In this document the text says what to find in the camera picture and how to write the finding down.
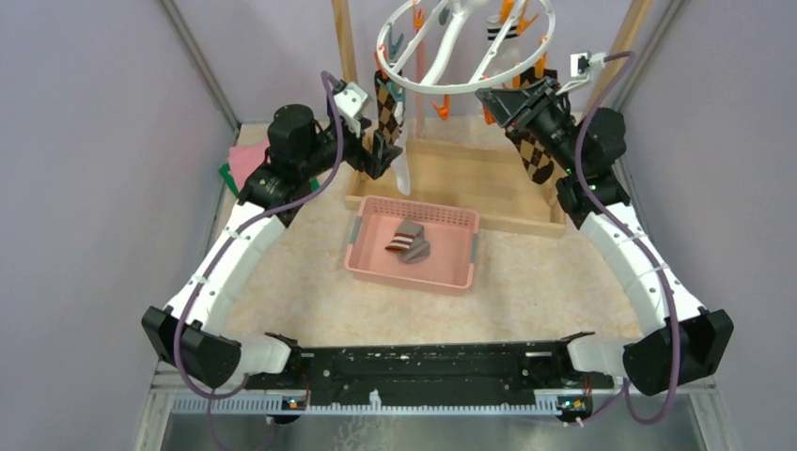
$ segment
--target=pink cloth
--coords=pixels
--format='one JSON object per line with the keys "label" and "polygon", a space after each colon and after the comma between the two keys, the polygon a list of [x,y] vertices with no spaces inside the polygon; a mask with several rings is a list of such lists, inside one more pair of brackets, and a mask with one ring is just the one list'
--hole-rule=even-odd
{"label": "pink cloth", "polygon": [[229,156],[227,157],[229,174],[235,181],[236,188],[240,190],[246,179],[255,172],[255,169],[263,164],[264,160],[268,162],[266,157],[266,148],[268,146],[269,138],[265,138],[253,146],[229,148]]}

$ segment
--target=wooden post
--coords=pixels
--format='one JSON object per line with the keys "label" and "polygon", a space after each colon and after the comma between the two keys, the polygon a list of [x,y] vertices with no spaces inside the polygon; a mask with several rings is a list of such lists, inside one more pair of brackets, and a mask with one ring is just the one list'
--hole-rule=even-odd
{"label": "wooden post", "polygon": [[340,51],[340,66],[343,80],[357,83],[357,64],[354,60],[354,40],[352,37],[352,18],[349,16],[349,0],[332,0],[335,15],[337,48]]}
{"label": "wooden post", "polygon": [[[642,24],[645,23],[645,19],[648,17],[648,12],[650,12],[650,7],[652,5],[653,0],[632,0],[631,5],[628,6],[628,12],[625,14],[625,19],[623,19],[623,23],[617,31],[615,42],[612,44],[612,49],[609,51],[609,54],[631,50],[633,43],[636,41],[636,36],[639,34],[639,30],[642,29]],[[589,95],[589,101],[586,103],[585,111],[588,111],[589,107],[598,100],[598,96],[606,89],[606,86],[612,78],[617,75],[622,64],[623,60],[619,60],[612,61],[606,65],[601,72],[601,76],[598,77],[598,81],[595,82],[595,86],[592,88],[592,93]]]}

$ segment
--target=wooden frame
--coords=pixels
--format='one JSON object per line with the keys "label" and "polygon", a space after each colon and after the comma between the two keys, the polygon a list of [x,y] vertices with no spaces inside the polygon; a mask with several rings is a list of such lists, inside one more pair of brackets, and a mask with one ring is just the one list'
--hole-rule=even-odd
{"label": "wooden frame", "polygon": [[[631,0],[610,54],[632,48],[652,4],[653,0]],[[356,81],[349,1],[332,0],[332,7],[343,78]],[[609,63],[601,72],[587,105],[606,89],[620,64]],[[564,234],[567,219],[556,199],[555,188],[555,181],[564,175],[561,168],[556,168],[548,182],[536,185],[526,175],[517,153],[420,138],[408,139],[406,151],[413,177],[409,198],[477,210],[484,228],[552,238]],[[445,179],[437,177],[444,170]],[[371,180],[354,174],[346,192],[347,208],[357,210],[362,198],[370,194],[406,198],[390,175]]]}

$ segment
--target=pink basket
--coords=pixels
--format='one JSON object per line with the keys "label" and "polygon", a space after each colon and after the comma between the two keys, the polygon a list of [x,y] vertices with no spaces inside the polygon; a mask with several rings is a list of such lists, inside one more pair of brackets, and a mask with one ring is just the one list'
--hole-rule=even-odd
{"label": "pink basket", "polygon": [[[402,263],[384,250],[405,219],[424,226],[431,246],[420,263]],[[345,265],[359,280],[461,296],[473,282],[477,237],[474,210],[368,195],[360,203]]]}

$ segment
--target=gray floor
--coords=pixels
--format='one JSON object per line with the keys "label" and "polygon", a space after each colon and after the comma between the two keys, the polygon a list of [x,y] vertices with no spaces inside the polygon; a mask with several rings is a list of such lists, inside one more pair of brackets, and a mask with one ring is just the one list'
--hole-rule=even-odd
{"label": "gray floor", "polygon": [[[640,397],[635,404],[640,413],[652,415],[661,402],[659,398]],[[638,426],[623,403],[583,429],[540,426],[509,416],[307,415],[290,425],[275,427],[260,415],[216,414],[213,423],[225,446],[236,451],[255,449],[269,435],[271,444],[265,448],[269,450],[707,449],[689,396],[680,397],[672,413],[654,427]],[[206,416],[171,414],[161,449],[215,451]]]}

